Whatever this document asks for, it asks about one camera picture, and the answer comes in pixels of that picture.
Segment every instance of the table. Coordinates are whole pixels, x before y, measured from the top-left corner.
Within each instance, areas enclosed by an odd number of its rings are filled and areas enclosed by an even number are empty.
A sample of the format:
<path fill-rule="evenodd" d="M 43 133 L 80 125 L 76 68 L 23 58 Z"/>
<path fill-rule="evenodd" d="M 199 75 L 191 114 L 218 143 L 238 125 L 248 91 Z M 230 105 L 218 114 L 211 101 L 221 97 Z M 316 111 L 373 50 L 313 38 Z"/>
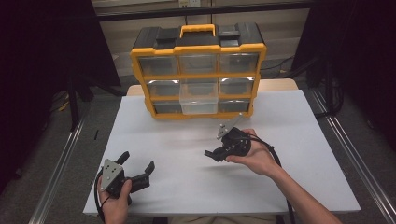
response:
<path fill-rule="evenodd" d="M 279 89 L 286 82 L 278 81 Z M 254 115 L 240 120 L 238 128 L 252 127 L 274 145 L 284 169 L 329 210 L 360 210 L 301 91 L 261 91 L 254 106 Z M 270 178 L 204 156 L 205 150 L 220 146 L 216 140 L 220 123 L 219 119 L 153 119 L 144 97 L 124 97 L 102 164 L 125 150 L 131 154 L 123 165 L 127 176 L 140 175 L 150 161 L 156 163 L 151 186 L 131 195 L 129 212 L 140 216 L 287 213 L 286 200 Z M 97 213 L 92 192 L 84 213 Z"/>

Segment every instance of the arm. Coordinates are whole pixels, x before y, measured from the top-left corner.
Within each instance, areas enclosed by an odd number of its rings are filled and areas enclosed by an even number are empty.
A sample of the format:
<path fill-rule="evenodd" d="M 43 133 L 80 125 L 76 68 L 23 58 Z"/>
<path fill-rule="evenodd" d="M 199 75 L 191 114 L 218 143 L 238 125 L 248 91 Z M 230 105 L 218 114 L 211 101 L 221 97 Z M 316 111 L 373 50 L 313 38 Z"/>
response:
<path fill-rule="evenodd" d="M 128 196 L 131 191 L 132 181 L 127 180 L 121 189 L 121 194 L 118 199 L 109 198 L 110 194 L 106 191 L 101 191 L 102 177 L 98 181 L 98 194 L 102 210 L 105 213 L 106 224 L 123 224 L 126 223 L 128 217 Z"/>
<path fill-rule="evenodd" d="M 244 130 L 244 132 L 256 135 L 252 129 Z M 303 223 L 341 223 L 335 215 L 276 164 L 265 145 L 251 141 L 251 149 L 246 157 L 229 156 L 226 161 L 244 164 L 254 173 L 273 179 Z"/>

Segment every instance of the transparent drawer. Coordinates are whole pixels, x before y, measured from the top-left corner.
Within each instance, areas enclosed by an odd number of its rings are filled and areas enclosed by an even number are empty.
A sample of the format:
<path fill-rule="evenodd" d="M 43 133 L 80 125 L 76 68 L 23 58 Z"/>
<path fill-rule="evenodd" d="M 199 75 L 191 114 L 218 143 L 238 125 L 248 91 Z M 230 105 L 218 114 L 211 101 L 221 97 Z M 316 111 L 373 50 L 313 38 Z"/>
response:
<path fill-rule="evenodd" d="M 180 92 L 179 80 L 151 80 L 147 85 L 151 96 L 174 96 Z"/>
<path fill-rule="evenodd" d="M 220 112 L 248 112 L 250 99 L 219 100 Z"/>
<path fill-rule="evenodd" d="M 186 54 L 178 56 L 180 73 L 207 74 L 216 73 L 216 54 Z"/>
<path fill-rule="evenodd" d="M 155 101 L 152 104 L 157 114 L 181 113 L 181 105 L 178 101 Z"/>
<path fill-rule="evenodd" d="M 251 94 L 254 77 L 219 78 L 221 94 Z"/>
<path fill-rule="evenodd" d="M 221 73 L 256 72 L 259 53 L 220 54 L 219 60 Z"/>
<path fill-rule="evenodd" d="M 177 74 L 175 56 L 139 57 L 138 60 L 145 76 Z"/>
<path fill-rule="evenodd" d="M 180 81 L 179 102 L 183 114 L 216 114 L 218 101 L 218 82 L 215 78 Z"/>

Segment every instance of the yellow handle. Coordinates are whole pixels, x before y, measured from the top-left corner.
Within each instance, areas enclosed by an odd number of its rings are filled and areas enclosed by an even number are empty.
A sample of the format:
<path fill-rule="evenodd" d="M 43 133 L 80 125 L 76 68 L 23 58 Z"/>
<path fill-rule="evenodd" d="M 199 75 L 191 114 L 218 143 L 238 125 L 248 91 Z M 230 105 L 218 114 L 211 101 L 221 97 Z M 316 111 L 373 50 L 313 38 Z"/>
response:
<path fill-rule="evenodd" d="M 181 27 L 180 38 L 183 37 L 183 33 L 187 32 L 204 32 L 211 31 L 213 36 L 215 36 L 215 25 L 205 24 L 205 25 L 184 25 Z"/>

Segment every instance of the forearm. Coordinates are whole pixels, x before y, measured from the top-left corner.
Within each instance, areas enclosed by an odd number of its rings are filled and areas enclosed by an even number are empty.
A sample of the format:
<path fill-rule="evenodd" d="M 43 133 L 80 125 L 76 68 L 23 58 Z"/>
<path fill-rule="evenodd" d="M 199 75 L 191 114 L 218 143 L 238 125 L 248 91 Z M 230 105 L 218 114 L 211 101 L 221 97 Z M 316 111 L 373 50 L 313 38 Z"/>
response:
<path fill-rule="evenodd" d="M 303 223 L 341 223 L 335 215 L 306 192 L 282 168 L 277 167 L 270 177 L 289 200 Z"/>

